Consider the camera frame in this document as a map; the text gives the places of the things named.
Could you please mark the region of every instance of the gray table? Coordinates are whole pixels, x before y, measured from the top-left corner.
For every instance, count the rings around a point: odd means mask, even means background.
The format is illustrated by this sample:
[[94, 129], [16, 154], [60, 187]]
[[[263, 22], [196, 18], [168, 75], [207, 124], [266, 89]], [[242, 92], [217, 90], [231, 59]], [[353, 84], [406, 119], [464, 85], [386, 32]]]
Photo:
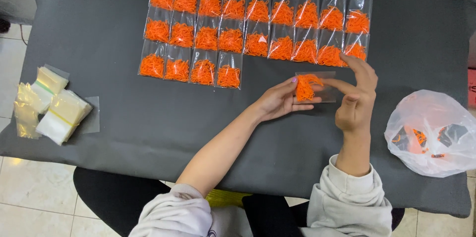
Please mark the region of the gray table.
[[[100, 98], [99, 133], [75, 134], [65, 146], [0, 134], [0, 155], [175, 181], [208, 140], [269, 87], [296, 71], [349, 69], [244, 57], [242, 90], [137, 76], [148, 0], [37, 0], [22, 82], [48, 63], [69, 72], [69, 89]], [[467, 102], [468, 40], [462, 0], [374, 0], [368, 61], [380, 77], [372, 117], [371, 162], [394, 207], [468, 216], [466, 174], [431, 178], [410, 171], [387, 149], [390, 113], [419, 89]], [[342, 145], [338, 103], [319, 104], [260, 124], [219, 187], [309, 197]]]

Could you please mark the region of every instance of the yellow object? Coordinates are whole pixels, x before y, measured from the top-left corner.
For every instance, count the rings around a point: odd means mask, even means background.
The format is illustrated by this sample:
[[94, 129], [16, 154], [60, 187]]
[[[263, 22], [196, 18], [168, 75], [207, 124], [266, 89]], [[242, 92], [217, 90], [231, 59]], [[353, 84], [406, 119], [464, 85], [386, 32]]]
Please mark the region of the yellow object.
[[205, 199], [210, 204], [210, 207], [234, 205], [243, 208], [241, 199], [245, 196], [250, 196], [249, 193], [229, 192], [219, 189], [212, 190]]

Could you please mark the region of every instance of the left hand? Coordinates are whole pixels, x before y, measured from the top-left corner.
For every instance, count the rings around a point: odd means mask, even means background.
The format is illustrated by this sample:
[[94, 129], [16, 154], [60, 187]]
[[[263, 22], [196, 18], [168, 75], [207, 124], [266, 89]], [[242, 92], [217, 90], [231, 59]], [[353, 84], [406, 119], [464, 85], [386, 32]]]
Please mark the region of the left hand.
[[[260, 122], [279, 118], [290, 112], [312, 110], [314, 106], [311, 104], [320, 103], [322, 99], [314, 97], [312, 100], [298, 102], [294, 96], [297, 82], [297, 77], [293, 77], [269, 88], [248, 109], [258, 115]], [[313, 85], [312, 88], [315, 92], [322, 90], [320, 85]]]

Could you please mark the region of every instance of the right hand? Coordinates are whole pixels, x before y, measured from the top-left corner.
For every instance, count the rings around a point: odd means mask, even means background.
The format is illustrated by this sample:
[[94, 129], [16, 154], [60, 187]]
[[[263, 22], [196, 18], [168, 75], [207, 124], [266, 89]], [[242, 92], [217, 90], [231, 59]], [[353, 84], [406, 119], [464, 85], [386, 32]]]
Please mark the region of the right hand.
[[340, 54], [349, 65], [357, 80], [357, 86], [337, 79], [324, 79], [324, 84], [339, 89], [345, 94], [342, 105], [336, 112], [336, 125], [344, 133], [370, 134], [370, 118], [375, 101], [378, 77], [365, 61], [354, 56]]

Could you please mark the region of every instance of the yellow rubber band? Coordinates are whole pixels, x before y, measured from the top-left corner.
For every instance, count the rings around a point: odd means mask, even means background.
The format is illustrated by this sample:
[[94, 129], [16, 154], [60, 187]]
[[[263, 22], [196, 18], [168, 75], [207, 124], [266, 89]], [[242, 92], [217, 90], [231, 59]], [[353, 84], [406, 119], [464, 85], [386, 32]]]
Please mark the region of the yellow rubber band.
[[62, 119], [65, 123], [69, 124], [69, 125], [72, 126], [72, 127], [79, 125], [79, 124], [72, 124], [72, 123], [68, 122], [65, 118], [61, 117], [58, 113], [56, 113], [55, 111], [53, 111], [51, 108], [49, 108], [48, 111], [51, 112], [51, 113], [53, 113], [54, 115], [56, 115], [56, 117]]

